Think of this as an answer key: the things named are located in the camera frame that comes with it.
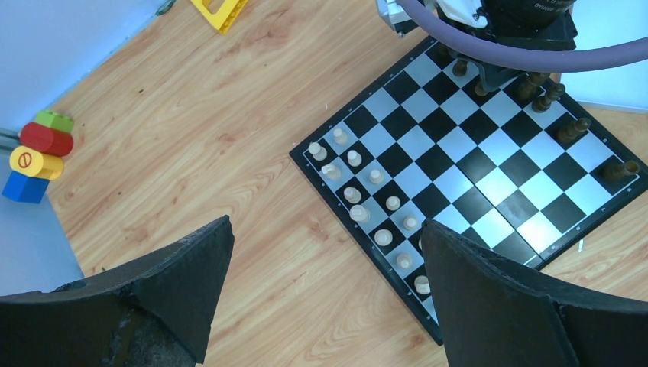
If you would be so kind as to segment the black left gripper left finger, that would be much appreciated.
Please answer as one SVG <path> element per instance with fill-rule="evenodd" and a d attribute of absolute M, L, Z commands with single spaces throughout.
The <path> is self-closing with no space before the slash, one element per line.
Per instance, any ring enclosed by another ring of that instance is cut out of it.
<path fill-rule="evenodd" d="M 3 366 L 194 366 L 232 257 L 228 216 L 54 291 L 1 299 Z"/>

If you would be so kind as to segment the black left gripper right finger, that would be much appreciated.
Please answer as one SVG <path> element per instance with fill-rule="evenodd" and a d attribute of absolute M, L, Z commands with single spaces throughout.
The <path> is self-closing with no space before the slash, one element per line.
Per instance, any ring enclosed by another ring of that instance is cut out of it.
<path fill-rule="evenodd" d="M 647 304 L 505 258 L 428 219 L 421 235 L 451 366 L 645 366 Z"/>

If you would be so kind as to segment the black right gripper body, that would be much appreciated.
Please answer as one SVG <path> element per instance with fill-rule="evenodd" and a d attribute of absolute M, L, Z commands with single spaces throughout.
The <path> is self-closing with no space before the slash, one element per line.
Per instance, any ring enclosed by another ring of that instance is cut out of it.
<path fill-rule="evenodd" d="M 483 29 L 457 28 L 482 40 L 528 50 L 564 51 L 575 49 L 578 35 L 569 13 L 572 1 L 484 0 L 482 8 L 488 17 Z M 466 60 L 478 68 L 477 94 L 488 94 L 523 74 L 522 70 L 499 67 L 458 51 L 439 46 L 445 59 Z"/>

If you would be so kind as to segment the brown chess piece crossed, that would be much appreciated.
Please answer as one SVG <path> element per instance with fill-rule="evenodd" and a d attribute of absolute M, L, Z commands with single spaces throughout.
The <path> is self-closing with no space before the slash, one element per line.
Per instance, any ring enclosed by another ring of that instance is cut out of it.
<path fill-rule="evenodd" d="M 522 101 L 531 99 L 549 76 L 550 73 L 529 72 L 526 79 L 517 87 L 515 96 Z"/>

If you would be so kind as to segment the brown chess piece long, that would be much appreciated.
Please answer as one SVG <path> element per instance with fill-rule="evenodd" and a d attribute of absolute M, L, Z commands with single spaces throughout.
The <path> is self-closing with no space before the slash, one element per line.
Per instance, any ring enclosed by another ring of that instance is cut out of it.
<path fill-rule="evenodd" d="M 553 102 L 565 94 L 565 85 L 562 83 L 553 84 L 544 95 L 536 98 L 532 103 L 532 110 L 537 113 L 547 111 Z"/>

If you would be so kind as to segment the brown pawn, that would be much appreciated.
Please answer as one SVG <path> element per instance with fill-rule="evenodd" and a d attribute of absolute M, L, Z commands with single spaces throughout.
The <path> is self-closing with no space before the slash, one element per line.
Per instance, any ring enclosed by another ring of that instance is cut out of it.
<path fill-rule="evenodd" d="M 457 77 L 463 77 L 468 70 L 468 62 L 466 60 L 457 60 L 452 68 L 452 74 Z"/>

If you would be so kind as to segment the black white chess board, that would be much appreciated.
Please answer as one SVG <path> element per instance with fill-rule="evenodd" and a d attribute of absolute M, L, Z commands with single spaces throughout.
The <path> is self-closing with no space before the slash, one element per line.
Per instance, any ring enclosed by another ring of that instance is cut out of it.
<path fill-rule="evenodd" d="M 478 68 L 427 38 L 290 153 L 413 315 L 442 339 L 423 292 L 421 225 L 434 219 L 473 242 L 540 269 L 647 189 L 647 167 L 609 181 L 606 164 L 637 157 L 599 121 L 572 141 L 561 128 L 588 113 L 570 96 L 537 113 L 519 76 L 479 96 Z M 348 141 L 338 145 L 335 128 Z M 328 151 L 324 161 L 311 142 Z"/>

